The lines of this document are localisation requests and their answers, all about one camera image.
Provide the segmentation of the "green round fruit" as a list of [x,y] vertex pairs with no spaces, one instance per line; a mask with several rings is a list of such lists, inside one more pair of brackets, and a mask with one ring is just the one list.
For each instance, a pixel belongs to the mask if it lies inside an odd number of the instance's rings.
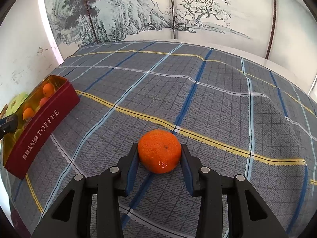
[[15,139],[16,141],[19,139],[19,137],[21,136],[22,132],[23,132],[23,129],[22,129],[22,128],[18,128],[18,129],[15,131],[13,137],[14,137],[14,139]]

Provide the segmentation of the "orange tangerine top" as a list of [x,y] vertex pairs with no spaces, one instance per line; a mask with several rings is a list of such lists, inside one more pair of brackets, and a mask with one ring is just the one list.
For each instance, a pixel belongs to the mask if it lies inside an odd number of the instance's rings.
[[28,122],[30,119],[32,119],[35,115],[34,110],[31,107],[25,108],[23,111],[23,121]]

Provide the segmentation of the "orange tangerine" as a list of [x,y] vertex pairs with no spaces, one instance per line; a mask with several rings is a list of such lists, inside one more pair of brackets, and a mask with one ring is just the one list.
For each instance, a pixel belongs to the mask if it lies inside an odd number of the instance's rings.
[[174,134],[164,130],[151,130],[137,144],[138,154],[144,167],[155,174],[165,174],[177,167],[181,144]]
[[35,115],[34,110],[31,107],[25,108],[23,111],[23,121],[28,122],[30,119],[32,119]]
[[45,97],[49,98],[55,93],[55,88],[53,84],[46,83],[42,88],[43,94]]

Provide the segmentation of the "red tomato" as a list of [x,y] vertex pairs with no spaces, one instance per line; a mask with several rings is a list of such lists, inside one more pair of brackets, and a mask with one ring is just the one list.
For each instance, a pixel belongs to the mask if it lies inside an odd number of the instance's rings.
[[45,104],[48,100],[49,100],[48,97],[42,98],[42,99],[40,100],[40,102],[39,102],[39,106],[40,106],[40,107],[44,106],[44,104]]

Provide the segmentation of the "green tissue pack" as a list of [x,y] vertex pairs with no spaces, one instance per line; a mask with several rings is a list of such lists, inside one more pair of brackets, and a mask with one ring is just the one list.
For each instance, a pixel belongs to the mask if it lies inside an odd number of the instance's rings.
[[27,97],[29,96],[28,93],[22,92],[18,95],[16,95],[10,102],[8,105],[8,108],[6,110],[5,115],[9,116],[13,113],[15,113],[18,108],[21,106],[21,104],[25,101],[25,99],[27,99]]

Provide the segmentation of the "red gold toffee tin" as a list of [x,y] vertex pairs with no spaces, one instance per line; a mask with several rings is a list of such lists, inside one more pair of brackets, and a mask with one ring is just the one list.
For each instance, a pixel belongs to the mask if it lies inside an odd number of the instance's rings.
[[[44,98],[42,91],[46,83],[53,84],[55,93],[40,107]],[[23,179],[36,155],[59,123],[79,103],[79,96],[71,82],[61,76],[49,75],[32,90],[27,99],[14,113],[18,116],[18,128],[23,132],[16,141],[14,133],[4,136],[2,142],[3,166],[9,173]],[[23,111],[31,107],[35,115],[28,122],[23,121]]]

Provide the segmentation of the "grey plaid tablecloth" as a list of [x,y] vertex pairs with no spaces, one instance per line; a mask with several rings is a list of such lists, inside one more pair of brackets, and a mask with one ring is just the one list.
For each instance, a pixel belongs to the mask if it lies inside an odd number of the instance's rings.
[[134,41],[80,48],[51,73],[71,82],[79,103],[25,179],[2,171],[27,231],[76,174],[102,173],[156,129],[217,173],[244,175],[289,237],[316,212],[316,102],[274,71],[209,47]]

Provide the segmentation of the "ink landscape folding screen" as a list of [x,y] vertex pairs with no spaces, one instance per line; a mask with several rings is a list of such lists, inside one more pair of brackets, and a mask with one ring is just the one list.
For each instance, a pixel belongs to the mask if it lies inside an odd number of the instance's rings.
[[316,7],[304,0],[39,0],[57,61],[85,45],[179,40],[250,55],[316,97]]

